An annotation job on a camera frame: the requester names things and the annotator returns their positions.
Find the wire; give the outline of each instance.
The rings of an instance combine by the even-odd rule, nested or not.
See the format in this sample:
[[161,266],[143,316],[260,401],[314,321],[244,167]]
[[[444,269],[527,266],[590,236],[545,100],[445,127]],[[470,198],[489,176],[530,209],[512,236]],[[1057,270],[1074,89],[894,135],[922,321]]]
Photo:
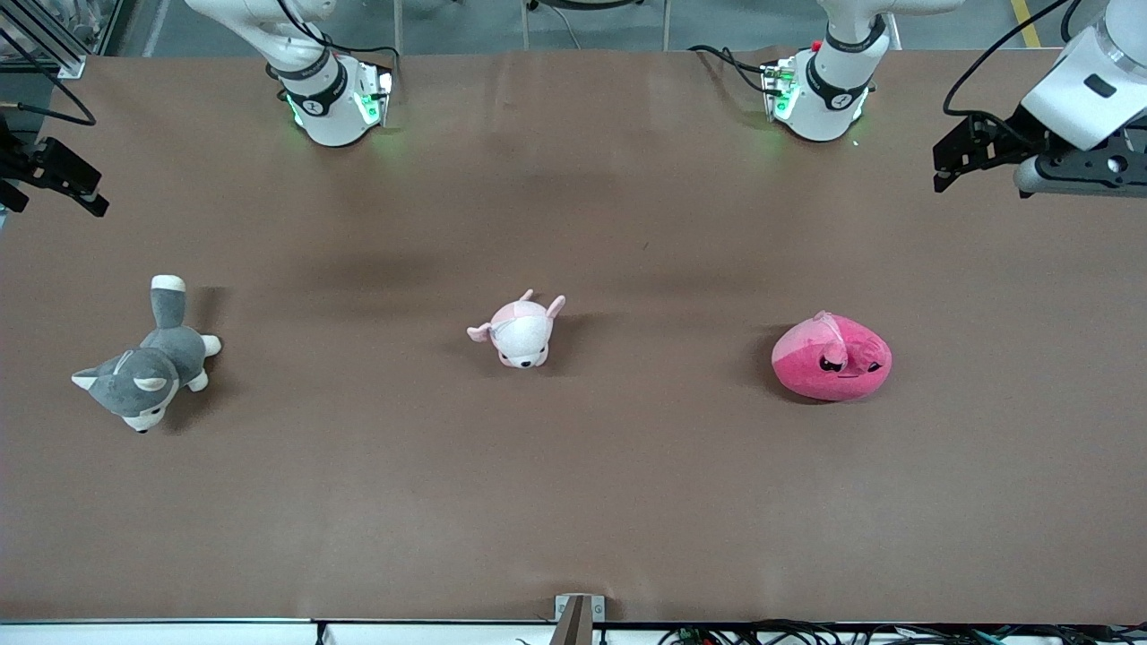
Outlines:
[[79,108],[79,111],[84,112],[84,119],[79,119],[71,115],[65,115],[63,112],[57,112],[46,108],[28,106],[25,103],[16,103],[17,110],[23,110],[25,112],[34,112],[52,118],[58,118],[60,121],[67,121],[69,123],[75,123],[77,125],[87,125],[87,126],[95,125],[95,116],[92,115],[92,110],[87,109],[87,106],[84,104],[84,101],[80,101],[75,94],[72,94],[71,90],[64,87],[64,84],[60,83],[58,78],[56,78],[55,76],[52,75],[52,72],[45,69],[44,65],[40,64],[40,61],[37,61],[34,56],[29,54],[28,49],[21,47],[19,42],[16,42],[16,40],[11,36],[8,36],[7,31],[0,29],[0,36],[2,36],[3,39],[8,41],[8,45],[11,45],[13,48],[16,49],[16,52],[18,52],[19,55],[23,56],[25,61],[32,63],[32,67],[34,67],[37,71],[42,73],[44,77],[50,80],[53,85],[58,87],[60,91],[63,92],[65,96],[71,99],[72,103],[76,103],[76,107]]
[[580,49],[582,48],[582,44],[577,41],[577,36],[574,33],[574,28],[570,26],[570,21],[569,21],[569,18],[565,17],[565,14],[563,14],[561,9],[559,9],[557,7],[554,7],[553,5],[546,5],[546,6],[549,7],[551,9],[553,9],[554,13],[557,14],[557,17],[562,18],[562,22],[565,23],[565,31],[570,32],[570,40],[574,41],[574,46],[575,47],[577,47],[578,49]]
[[752,87],[754,90],[756,90],[757,92],[760,92],[762,94],[768,94],[770,96],[780,96],[781,95],[781,92],[778,91],[778,90],[768,90],[768,88],[762,87],[762,86],[757,85],[756,83],[754,83],[752,79],[749,78],[749,75],[747,75],[744,72],[746,72],[746,70],[748,70],[748,71],[752,71],[752,72],[756,72],[756,73],[760,73],[760,67],[759,65],[754,67],[754,65],[750,65],[749,63],[744,63],[744,62],[741,62],[741,61],[736,60],[733,56],[733,52],[729,50],[728,47],[723,47],[721,49],[718,50],[718,49],[716,49],[713,47],[710,47],[708,45],[694,45],[693,47],[689,47],[689,52],[704,52],[707,54],[712,54],[712,55],[717,56],[718,59],[720,59],[721,61],[724,61],[725,63],[733,65],[733,69],[736,70],[736,73],[741,75],[741,78],[749,85],[749,87]]
[[279,2],[279,8],[282,9],[283,15],[287,16],[287,20],[289,20],[290,23],[292,25],[295,25],[295,29],[297,29],[297,30],[302,31],[303,33],[305,33],[307,36],[307,38],[310,38],[311,40],[314,40],[319,45],[322,45],[323,47],[330,47],[331,49],[338,49],[340,52],[346,52],[348,54],[354,54],[354,53],[367,54],[367,53],[372,53],[372,52],[390,52],[390,53],[395,54],[395,64],[396,65],[398,64],[398,57],[399,57],[398,49],[395,49],[393,47],[391,47],[389,45],[381,45],[379,47],[346,47],[344,45],[336,45],[335,42],[331,42],[330,40],[327,40],[322,36],[321,32],[319,33],[319,36],[315,36],[311,31],[311,29],[309,26],[306,26],[305,24],[303,24],[302,21],[299,21],[297,17],[295,17],[295,14],[291,13],[291,10],[287,7],[287,0],[276,0],[276,1]]
[[1052,2],[1051,5],[1048,5],[1047,7],[1044,7],[1039,11],[1036,11],[1028,20],[1025,20],[1025,21],[1021,22],[1020,24],[1015,25],[1014,28],[1012,28],[1011,31],[1008,31],[1007,33],[1005,33],[999,40],[997,40],[996,42],[993,42],[991,47],[989,47],[986,50],[984,50],[984,53],[981,54],[978,59],[976,59],[976,62],[972,63],[972,67],[969,67],[968,70],[965,71],[963,75],[960,76],[960,78],[957,79],[955,84],[952,85],[952,88],[947,91],[947,95],[944,96],[944,114],[947,115],[947,116],[980,117],[980,118],[985,119],[985,121],[988,121],[990,123],[994,123],[1001,130],[1006,131],[1012,137],[1015,137],[1019,141],[1021,141],[1028,148],[1031,148],[1031,149],[1038,148],[1038,146],[1036,145],[1035,141],[1031,141],[1027,137],[1023,137],[1022,134],[1020,134],[1019,132],[1016,132],[1014,127],[1012,127],[1011,125],[1008,125],[1007,123],[1005,123],[1004,119],[1001,119],[1000,117],[998,117],[998,116],[996,116],[996,115],[993,115],[991,112],[988,112],[988,111],[984,111],[984,110],[953,110],[952,109],[952,99],[955,98],[955,93],[960,91],[960,87],[963,86],[965,81],[967,81],[968,78],[970,78],[972,75],[976,72],[977,69],[980,69],[980,65],[984,64],[984,61],[986,61],[989,56],[991,56],[992,54],[994,54],[997,49],[999,49],[1000,47],[1002,47],[1005,42],[1007,42],[1008,40],[1011,40],[1012,37],[1014,37],[1015,34],[1017,34],[1021,31],[1023,31],[1023,29],[1027,28],[1028,25],[1035,23],[1039,18],[1041,18],[1041,17],[1046,16],[1047,14],[1052,13],[1054,9],[1056,9],[1059,7],[1062,7],[1066,2],[1068,2],[1068,0],[1055,0],[1054,2]]
[[1068,5],[1068,9],[1063,11],[1063,20],[1060,21],[1060,38],[1063,44],[1067,45],[1068,40],[1071,40],[1071,16],[1075,15],[1075,10],[1079,8],[1079,2],[1082,0],[1071,0]]

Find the green led light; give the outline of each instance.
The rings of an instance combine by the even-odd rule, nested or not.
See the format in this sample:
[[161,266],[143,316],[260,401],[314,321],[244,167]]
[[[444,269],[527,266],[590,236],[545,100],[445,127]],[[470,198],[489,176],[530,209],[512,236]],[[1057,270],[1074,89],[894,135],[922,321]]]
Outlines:
[[303,127],[303,117],[298,116],[298,109],[295,108],[295,101],[291,100],[290,95],[287,96],[287,104],[290,106],[290,112],[295,115],[295,125]]
[[364,96],[364,95],[361,95],[361,94],[359,94],[357,92],[354,93],[354,98],[358,99],[357,103],[358,103],[359,112],[362,114],[362,121],[365,121],[367,124],[370,124],[370,125],[377,123],[379,122],[379,101],[376,101],[373,98],[370,98],[369,94],[367,94],[366,96]]

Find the black cable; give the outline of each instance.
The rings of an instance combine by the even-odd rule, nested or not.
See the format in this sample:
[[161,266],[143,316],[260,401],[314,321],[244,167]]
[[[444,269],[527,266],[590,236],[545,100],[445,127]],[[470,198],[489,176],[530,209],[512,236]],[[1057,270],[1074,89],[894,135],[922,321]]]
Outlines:
[[736,637],[740,638],[741,643],[747,643],[748,645],[760,645],[760,639],[757,638],[757,634],[754,631],[738,631]]
[[1027,137],[1023,137],[1022,134],[1020,134],[1019,132],[1016,132],[1014,127],[1012,127],[1011,125],[1008,125],[1007,123],[1005,123],[1004,119],[1001,119],[1000,117],[998,117],[998,116],[996,116],[996,115],[993,115],[991,112],[988,112],[988,111],[984,111],[984,110],[953,110],[952,109],[952,99],[955,98],[955,93],[960,91],[960,87],[963,86],[965,81],[967,81],[968,78],[970,78],[972,75],[976,72],[977,69],[980,69],[980,65],[984,64],[984,61],[986,61],[989,56],[991,56],[992,54],[994,54],[997,49],[999,49],[1008,40],[1011,40],[1012,37],[1014,37],[1015,34],[1017,34],[1021,31],[1023,31],[1023,29],[1027,28],[1028,25],[1035,23],[1039,18],[1041,18],[1041,17],[1046,16],[1047,14],[1052,13],[1054,9],[1063,6],[1069,0],[1055,0],[1054,2],[1052,2],[1051,5],[1048,5],[1047,7],[1043,8],[1041,10],[1036,11],[1028,20],[1025,20],[1022,23],[1020,23],[1020,24],[1015,25],[1014,28],[1012,28],[1011,31],[1008,31],[1007,33],[1005,33],[999,40],[997,40],[994,44],[992,44],[991,47],[989,47],[986,50],[984,50],[984,53],[981,54],[978,59],[976,59],[976,62],[972,63],[972,67],[969,67],[968,70],[965,71],[963,75],[961,75],[959,79],[957,79],[955,84],[952,85],[952,88],[947,91],[947,95],[944,96],[944,114],[947,115],[947,116],[980,117],[980,118],[982,118],[984,121],[988,121],[990,123],[996,124],[999,129],[1004,130],[1005,132],[1007,132],[1012,137],[1016,138],[1024,146],[1029,147],[1031,149],[1036,149],[1038,146],[1037,146],[1037,143],[1035,141],[1031,141]]
[[1071,16],[1075,15],[1075,10],[1079,8],[1079,2],[1082,1],[1071,0],[1068,9],[1063,11],[1063,20],[1060,21],[1060,38],[1064,45],[1067,45],[1068,40],[1071,40]]
[[[790,620],[772,620],[770,622],[773,624],[783,624],[791,628],[793,630],[799,631],[802,634],[807,634],[809,636],[812,636],[812,638],[817,642],[818,645],[844,645],[843,643],[841,643],[840,635],[825,624],[802,622],[802,621],[790,621]],[[836,643],[835,644],[829,643],[827,638],[821,636],[822,631],[827,631]]]
[[757,631],[779,631],[779,632],[781,632],[780,636],[773,638],[768,643],[765,643],[765,645],[777,645],[781,640],[785,640],[786,638],[789,638],[789,637],[791,637],[791,638],[798,638],[802,643],[804,643],[804,645],[813,645],[812,643],[809,643],[809,639],[804,637],[804,634],[802,631],[799,631],[797,629],[794,629],[791,625],[786,624],[785,622],[760,621],[760,622],[754,623],[754,628]]
[[52,118],[58,118],[61,121],[67,121],[69,123],[75,123],[77,125],[87,125],[87,126],[95,125],[95,116],[92,115],[92,110],[87,109],[87,106],[84,104],[84,101],[80,101],[75,94],[72,94],[71,90],[64,87],[64,84],[60,83],[58,78],[53,76],[52,72],[49,72],[47,69],[44,68],[44,65],[40,64],[40,61],[37,61],[34,56],[32,56],[31,54],[28,53],[26,49],[21,47],[19,42],[16,42],[16,40],[13,37],[8,36],[7,31],[0,29],[0,36],[2,36],[3,39],[8,41],[8,45],[11,45],[13,48],[16,49],[16,52],[18,52],[19,55],[23,56],[25,61],[32,63],[32,67],[34,67],[37,71],[42,73],[44,77],[50,80],[53,85],[58,87],[60,91],[63,92],[65,96],[71,99],[71,101],[76,103],[76,107],[79,108],[79,111],[84,112],[85,118],[81,121],[71,115],[65,115],[46,108],[38,108],[36,106],[28,106],[24,103],[16,103],[17,110],[23,110],[25,112],[34,112]]
[[[883,629],[892,629],[898,638],[891,645],[983,645],[975,638],[969,636],[958,635],[958,634],[944,634],[928,627],[910,624],[900,625],[897,623],[885,623],[874,625],[865,635],[865,640],[863,645],[872,645],[872,639],[876,634]],[[913,634],[923,634],[921,637],[908,637],[905,636],[905,631],[911,631]]]
[[305,33],[311,40],[314,40],[319,45],[322,45],[323,47],[330,47],[331,49],[338,49],[340,52],[346,52],[348,54],[354,54],[354,53],[368,54],[368,53],[372,53],[372,52],[391,52],[392,54],[395,54],[395,63],[396,64],[398,63],[398,57],[399,57],[398,49],[395,49],[393,47],[391,47],[389,45],[380,45],[379,47],[346,47],[344,45],[336,45],[335,42],[331,42],[330,40],[327,40],[322,36],[322,33],[319,33],[319,36],[315,36],[313,32],[311,32],[311,30],[305,24],[303,24],[303,22],[301,20],[298,20],[297,17],[295,17],[295,14],[291,13],[290,8],[287,7],[287,1],[286,0],[278,0],[278,2],[279,2],[279,8],[282,9],[283,14],[287,16],[287,20],[289,20],[290,23],[292,25],[295,25],[295,29],[297,29],[297,30],[302,31],[303,33]]
[[752,79],[749,78],[749,76],[744,72],[754,71],[760,73],[760,67],[759,65],[754,67],[750,65],[749,63],[743,63],[741,61],[738,61],[733,56],[733,52],[728,47],[723,47],[721,49],[718,50],[708,45],[694,45],[693,47],[689,47],[689,52],[704,52],[707,54],[712,54],[718,59],[720,59],[721,61],[724,61],[725,63],[733,65],[733,69],[736,70],[736,73],[741,75],[741,78],[749,85],[749,87],[752,87],[754,90],[760,92],[762,94],[768,94],[770,96],[781,95],[781,92],[778,90],[767,90],[754,83]]
[[705,629],[701,630],[701,636],[711,640],[713,645],[733,645],[733,642],[729,640],[723,631],[710,631]]

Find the plush toy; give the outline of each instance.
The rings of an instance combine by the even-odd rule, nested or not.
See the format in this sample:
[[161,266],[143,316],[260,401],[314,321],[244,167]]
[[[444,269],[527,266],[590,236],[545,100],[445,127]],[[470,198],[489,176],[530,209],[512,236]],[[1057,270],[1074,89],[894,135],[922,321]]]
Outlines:
[[879,388],[892,351],[867,327],[827,311],[789,329],[773,347],[773,370],[788,389],[821,401],[850,401]]
[[136,433],[148,432],[163,419],[180,387],[192,391],[208,387],[203,359],[223,349],[218,336],[184,326],[186,308],[187,285],[175,275],[156,275],[151,279],[156,329],[140,347],[99,367],[76,372],[72,382],[123,417]]
[[549,333],[554,318],[565,306],[565,296],[557,296],[549,309],[536,302],[533,289],[498,310],[490,322],[469,327],[466,333],[476,343],[490,341],[498,350],[498,358],[507,367],[537,367],[549,357]]

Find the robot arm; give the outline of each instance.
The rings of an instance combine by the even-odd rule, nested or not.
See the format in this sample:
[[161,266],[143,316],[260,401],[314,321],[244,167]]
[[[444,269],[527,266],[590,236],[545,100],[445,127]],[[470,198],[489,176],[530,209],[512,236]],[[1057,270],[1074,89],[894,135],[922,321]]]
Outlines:
[[797,135],[830,141],[860,117],[872,75],[888,52],[883,14],[943,14],[963,0],[817,0],[828,14],[819,49],[806,49],[764,70],[770,118]]
[[186,2],[263,54],[287,90],[295,123],[315,142],[352,143],[385,117],[391,90],[389,70],[380,73],[375,65],[335,52],[311,24],[328,18],[335,10],[335,0]]
[[1147,196],[1147,2],[1110,0],[1004,123],[973,115],[936,143],[936,192],[1019,164],[1023,197]]

